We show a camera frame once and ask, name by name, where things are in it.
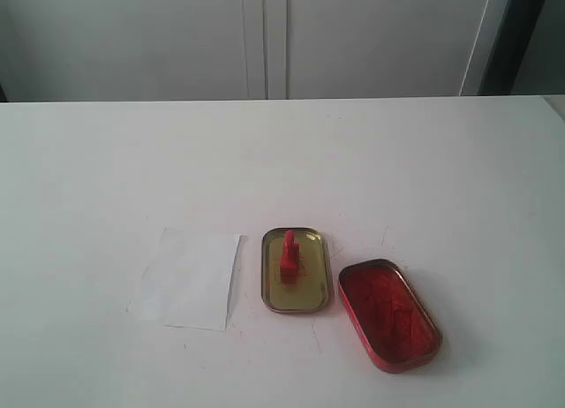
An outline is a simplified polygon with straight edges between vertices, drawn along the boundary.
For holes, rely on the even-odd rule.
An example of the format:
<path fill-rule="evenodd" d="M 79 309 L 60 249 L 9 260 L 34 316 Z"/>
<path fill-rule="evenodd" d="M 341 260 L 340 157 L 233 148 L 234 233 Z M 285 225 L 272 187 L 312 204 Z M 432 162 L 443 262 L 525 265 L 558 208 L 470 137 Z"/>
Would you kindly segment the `red plastic stamp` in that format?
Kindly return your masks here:
<path fill-rule="evenodd" d="M 285 232 L 279 274 L 285 284 L 295 283 L 300 269 L 300 245 L 295 239 L 294 230 Z"/>

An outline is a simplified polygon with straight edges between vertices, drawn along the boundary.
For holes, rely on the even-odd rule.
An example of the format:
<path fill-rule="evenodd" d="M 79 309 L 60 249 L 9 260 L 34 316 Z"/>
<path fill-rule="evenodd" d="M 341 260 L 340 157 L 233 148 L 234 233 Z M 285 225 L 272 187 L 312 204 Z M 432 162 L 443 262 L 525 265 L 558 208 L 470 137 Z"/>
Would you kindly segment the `white paper sheet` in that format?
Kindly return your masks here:
<path fill-rule="evenodd" d="M 239 234 L 163 230 L 126 312 L 165 327 L 223 332 Z"/>

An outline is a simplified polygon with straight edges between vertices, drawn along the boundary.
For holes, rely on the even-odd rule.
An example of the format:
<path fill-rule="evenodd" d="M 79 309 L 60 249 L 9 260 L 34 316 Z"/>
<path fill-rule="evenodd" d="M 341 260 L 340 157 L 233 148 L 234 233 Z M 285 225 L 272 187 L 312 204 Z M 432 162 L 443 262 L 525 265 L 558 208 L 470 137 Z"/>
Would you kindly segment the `red ink pad tin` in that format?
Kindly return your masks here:
<path fill-rule="evenodd" d="M 400 374 L 432 361 L 442 334 L 401 269 L 375 259 L 344 268 L 338 293 L 369 359 Z"/>

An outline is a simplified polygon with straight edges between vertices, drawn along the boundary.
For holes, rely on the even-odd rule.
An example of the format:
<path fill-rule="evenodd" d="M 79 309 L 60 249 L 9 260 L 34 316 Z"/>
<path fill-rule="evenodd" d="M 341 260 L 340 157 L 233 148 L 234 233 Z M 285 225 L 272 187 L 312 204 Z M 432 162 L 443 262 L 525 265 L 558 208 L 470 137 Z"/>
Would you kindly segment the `gold tin lid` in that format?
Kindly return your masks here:
<path fill-rule="evenodd" d="M 275 228 L 261 241 L 260 294 L 279 314 L 324 309 L 333 291 L 326 243 L 311 228 Z"/>

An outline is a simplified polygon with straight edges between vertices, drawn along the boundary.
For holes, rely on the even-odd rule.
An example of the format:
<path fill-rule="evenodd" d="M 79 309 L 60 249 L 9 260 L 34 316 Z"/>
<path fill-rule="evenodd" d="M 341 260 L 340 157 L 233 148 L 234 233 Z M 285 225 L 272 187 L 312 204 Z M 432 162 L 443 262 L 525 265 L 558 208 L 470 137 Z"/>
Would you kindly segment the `white cabinet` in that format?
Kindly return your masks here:
<path fill-rule="evenodd" d="M 1 0 L 12 102 L 459 96 L 509 0 Z"/>

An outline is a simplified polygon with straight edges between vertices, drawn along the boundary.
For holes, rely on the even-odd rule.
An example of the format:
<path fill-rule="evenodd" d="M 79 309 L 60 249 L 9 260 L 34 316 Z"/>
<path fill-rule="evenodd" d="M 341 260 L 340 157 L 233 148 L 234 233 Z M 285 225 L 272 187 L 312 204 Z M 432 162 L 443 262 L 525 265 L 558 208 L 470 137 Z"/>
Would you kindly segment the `black vertical pole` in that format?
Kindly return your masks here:
<path fill-rule="evenodd" d="M 546 0 L 508 0 L 478 94 L 509 95 Z"/>

